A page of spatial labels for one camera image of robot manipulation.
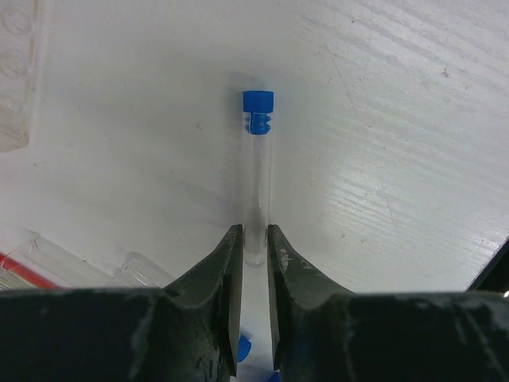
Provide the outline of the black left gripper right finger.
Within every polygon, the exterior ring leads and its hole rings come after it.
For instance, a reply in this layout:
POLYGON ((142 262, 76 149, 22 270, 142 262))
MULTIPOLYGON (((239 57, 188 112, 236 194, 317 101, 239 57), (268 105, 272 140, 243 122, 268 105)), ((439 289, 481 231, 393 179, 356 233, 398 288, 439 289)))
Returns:
POLYGON ((274 368, 284 381, 505 381, 497 293, 356 294, 267 231, 274 368))

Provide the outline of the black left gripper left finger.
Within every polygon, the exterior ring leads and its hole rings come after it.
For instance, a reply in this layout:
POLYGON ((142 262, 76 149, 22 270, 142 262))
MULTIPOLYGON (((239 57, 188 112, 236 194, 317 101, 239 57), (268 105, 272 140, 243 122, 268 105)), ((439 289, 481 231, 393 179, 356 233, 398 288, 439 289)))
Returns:
POLYGON ((243 228, 168 286, 1 294, 4 381, 228 381, 237 372, 243 228))

